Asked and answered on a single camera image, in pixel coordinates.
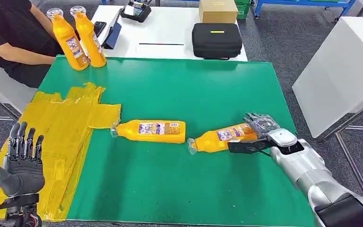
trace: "orange bottle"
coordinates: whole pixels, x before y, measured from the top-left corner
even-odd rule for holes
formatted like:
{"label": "orange bottle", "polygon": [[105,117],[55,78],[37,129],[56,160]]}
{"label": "orange bottle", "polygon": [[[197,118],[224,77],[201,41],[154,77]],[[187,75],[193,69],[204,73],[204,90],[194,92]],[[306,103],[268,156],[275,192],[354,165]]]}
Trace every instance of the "orange bottle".
{"label": "orange bottle", "polygon": [[256,140],[257,135],[247,123],[242,123],[216,131],[207,131],[196,139],[187,140],[189,151],[193,155],[197,151],[208,153],[229,149],[227,143],[231,139]]}
{"label": "orange bottle", "polygon": [[53,8],[46,12],[51,19],[53,33],[58,40],[70,66],[75,70],[83,70],[88,67],[86,54],[81,48],[73,27],[63,18],[63,11]]}
{"label": "orange bottle", "polygon": [[95,35],[94,25],[86,16],[86,8],[74,6],[70,9],[70,14],[76,21],[76,29],[86,48],[91,65],[96,68],[104,66],[106,64],[106,58]]}
{"label": "orange bottle", "polygon": [[186,123],[163,120],[132,120],[123,124],[114,122],[111,135],[114,138],[123,136],[136,141],[184,143]]}

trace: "bottle label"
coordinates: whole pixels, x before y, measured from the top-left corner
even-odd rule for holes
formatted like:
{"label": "bottle label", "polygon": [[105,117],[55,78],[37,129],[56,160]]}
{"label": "bottle label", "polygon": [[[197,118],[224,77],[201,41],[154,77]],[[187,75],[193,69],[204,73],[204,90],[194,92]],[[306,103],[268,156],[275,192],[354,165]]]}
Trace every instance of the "bottle label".
{"label": "bottle label", "polygon": [[84,55],[84,52],[80,47],[80,43],[78,42],[78,39],[76,39],[75,37],[72,37],[72,38],[66,40],[66,44],[68,45],[71,52],[73,53],[73,56],[77,61],[77,64],[80,67],[83,67],[87,63],[87,58]]}
{"label": "bottle label", "polygon": [[180,134],[179,123],[141,123],[139,134],[177,135]]}
{"label": "bottle label", "polygon": [[251,127],[248,124],[243,123],[222,130],[218,130],[216,131],[216,133],[218,135],[219,140],[224,141],[239,136],[245,136],[254,133],[254,131],[251,129]]}
{"label": "bottle label", "polygon": [[101,53],[102,52],[102,47],[99,44],[98,38],[95,35],[95,32],[93,32],[93,40],[95,42],[96,47],[98,48],[98,52]]}

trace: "cardboard box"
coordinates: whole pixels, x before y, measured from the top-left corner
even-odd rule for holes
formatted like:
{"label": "cardboard box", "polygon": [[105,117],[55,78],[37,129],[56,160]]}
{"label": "cardboard box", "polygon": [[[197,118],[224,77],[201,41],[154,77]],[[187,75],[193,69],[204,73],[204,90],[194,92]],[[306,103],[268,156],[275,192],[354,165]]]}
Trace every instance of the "cardboard box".
{"label": "cardboard box", "polygon": [[237,17],[234,0],[200,0],[201,23],[234,23]]}

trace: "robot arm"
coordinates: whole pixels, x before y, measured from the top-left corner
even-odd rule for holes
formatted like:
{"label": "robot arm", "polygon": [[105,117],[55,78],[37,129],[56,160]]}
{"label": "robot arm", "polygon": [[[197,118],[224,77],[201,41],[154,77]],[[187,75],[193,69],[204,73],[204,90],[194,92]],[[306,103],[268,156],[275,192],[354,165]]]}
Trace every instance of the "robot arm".
{"label": "robot arm", "polygon": [[[253,127],[255,119],[251,116],[244,119]],[[252,154],[270,148],[274,162],[307,198],[316,226],[363,226],[363,197],[339,184],[305,140],[297,139],[286,129],[274,129],[259,140],[231,140],[228,145],[232,153]]]}

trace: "bottle cap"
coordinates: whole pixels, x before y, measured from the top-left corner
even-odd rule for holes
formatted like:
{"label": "bottle cap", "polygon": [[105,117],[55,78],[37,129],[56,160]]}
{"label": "bottle cap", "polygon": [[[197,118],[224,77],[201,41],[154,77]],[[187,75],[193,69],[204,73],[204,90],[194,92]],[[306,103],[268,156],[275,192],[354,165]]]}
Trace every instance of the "bottle cap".
{"label": "bottle cap", "polygon": [[46,12],[46,15],[51,20],[59,19],[60,17],[63,17],[63,10],[60,8],[52,8]]}
{"label": "bottle cap", "polygon": [[197,150],[197,144],[195,143],[195,140],[192,138],[188,138],[187,139],[187,143],[189,145],[189,152],[191,155],[194,155],[198,150]]}
{"label": "bottle cap", "polygon": [[86,14],[86,8],[82,7],[82,6],[73,6],[70,9],[70,14],[74,17],[76,16],[83,16]]}
{"label": "bottle cap", "polygon": [[119,126],[119,123],[120,123],[120,118],[117,121],[115,121],[115,122],[112,123],[110,132],[111,132],[111,136],[113,138],[116,138],[116,137],[119,136],[118,132],[116,131],[116,128]]}

